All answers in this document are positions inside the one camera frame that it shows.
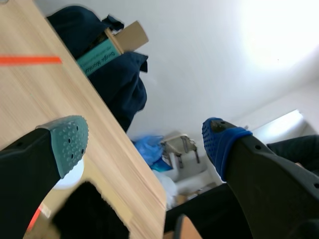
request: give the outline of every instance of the wooden table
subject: wooden table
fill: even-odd
[[[0,4],[0,54],[56,55],[63,62],[0,66],[0,147],[37,125],[82,115],[89,125],[82,179],[93,180],[131,238],[162,238],[162,186],[31,0]],[[71,192],[51,190],[44,204],[55,211]]]

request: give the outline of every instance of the dark fabric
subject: dark fabric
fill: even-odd
[[[252,238],[246,218],[227,184],[211,189],[166,213],[165,232],[185,214],[203,239]]]
[[[89,79],[124,131],[147,100],[139,71],[147,70],[148,56],[126,52],[101,67]]]
[[[53,217],[62,239],[128,239],[129,231],[94,185],[81,184]]]
[[[293,138],[267,145],[275,154],[319,176],[319,135]]]
[[[300,163],[307,170],[319,172],[319,136],[311,135],[267,145],[278,156]],[[222,184],[169,210],[165,232],[174,230],[176,220],[187,215],[203,239],[250,239],[246,218],[227,184]]]
[[[81,6],[69,6],[47,18],[74,58],[105,40],[104,30],[120,30],[124,25],[108,16],[100,21],[91,11]],[[134,115],[146,103],[147,94],[140,79],[140,71],[147,72],[148,56],[126,52],[101,67],[88,79],[108,106],[124,131]]]
[[[101,21],[92,11],[81,6],[65,7],[47,19],[74,58],[81,56],[106,28],[124,28],[124,25],[113,17],[108,16]]]

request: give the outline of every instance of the white wall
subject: white wall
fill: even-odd
[[[312,128],[311,125],[308,124],[306,128],[304,128],[304,131],[302,132],[301,136],[308,136],[313,134],[318,134],[318,132],[316,132],[314,128]]]
[[[272,113],[258,113],[261,106],[318,79],[316,1],[36,2],[45,14],[77,3],[100,18],[110,13],[126,25],[140,21],[150,40],[139,49],[150,56],[149,73],[141,74],[148,101],[132,123],[131,137],[179,131],[202,144],[202,122],[209,117],[256,127],[291,109],[310,112],[314,107],[315,90],[309,89],[312,95],[294,93],[295,98],[289,95],[278,100],[280,105],[265,107],[273,108]],[[304,103],[311,106],[302,107]],[[256,119],[246,119],[253,111]],[[242,116],[242,121],[234,120]]]
[[[301,87],[267,104],[254,112],[233,121],[239,126],[248,125],[255,130],[291,111],[299,110],[310,126],[319,132],[319,81]]]
[[[295,110],[254,130],[253,135],[268,144],[300,137],[307,126],[302,114]]]

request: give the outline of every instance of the teal rubber pad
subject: teal rubber pad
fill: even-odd
[[[88,125],[82,116],[60,118],[37,128],[51,134],[52,152],[61,178],[81,160],[88,144]]]

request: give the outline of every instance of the orange object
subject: orange object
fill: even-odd
[[[37,218],[39,217],[41,213],[41,208],[38,207],[38,209],[35,211],[35,214],[33,215],[32,219],[31,219],[31,222],[29,223],[29,226],[27,228],[27,231],[31,230],[33,225],[35,224],[35,221],[37,220]]]
[[[0,56],[0,65],[61,64],[58,56]]]

